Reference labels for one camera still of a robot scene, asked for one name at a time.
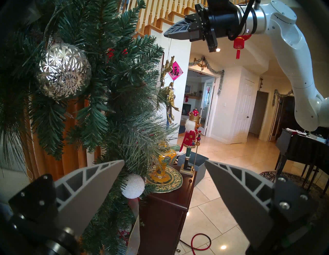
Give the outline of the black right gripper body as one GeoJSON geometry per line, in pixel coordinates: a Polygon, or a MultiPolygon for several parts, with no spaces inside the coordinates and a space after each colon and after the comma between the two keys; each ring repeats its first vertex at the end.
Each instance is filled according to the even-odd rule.
{"type": "Polygon", "coordinates": [[[206,39],[209,39],[212,36],[211,27],[214,29],[217,38],[233,35],[238,31],[241,18],[239,10],[206,10],[206,13],[209,21],[206,39]]]}

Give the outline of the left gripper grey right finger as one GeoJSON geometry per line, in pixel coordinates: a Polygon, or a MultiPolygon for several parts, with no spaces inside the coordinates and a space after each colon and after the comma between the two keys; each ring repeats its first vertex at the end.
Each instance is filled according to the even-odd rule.
{"type": "Polygon", "coordinates": [[[318,203],[292,180],[274,182],[245,168],[206,160],[205,167],[249,241],[247,251],[290,251],[308,234],[318,203]]]}

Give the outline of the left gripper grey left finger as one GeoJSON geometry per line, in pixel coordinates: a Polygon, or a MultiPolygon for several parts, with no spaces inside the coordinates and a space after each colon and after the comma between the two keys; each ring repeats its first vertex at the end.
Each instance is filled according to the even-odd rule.
{"type": "Polygon", "coordinates": [[[84,167],[54,181],[44,174],[24,187],[9,205],[18,218],[15,223],[45,230],[70,228],[80,236],[96,214],[114,181],[124,166],[124,160],[84,167]]]}

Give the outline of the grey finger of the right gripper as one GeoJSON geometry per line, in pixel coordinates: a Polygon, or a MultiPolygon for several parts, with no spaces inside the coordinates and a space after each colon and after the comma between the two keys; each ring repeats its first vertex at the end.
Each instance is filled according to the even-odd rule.
{"type": "Polygon", "coordinates": [[[206,17],[203,13],[186,15],[184,19],[168,28],[164,35],[202,35],[206,27],[206,17]]]}
{"type": "Polygon", "coordinates": [[[217,50],[217,36],[214,28],[205,27],[202,35],[167,35],[167,38],[189,40],[190,42],[203,40],[206,41],[209,52],[216,52],[217,50]]]}

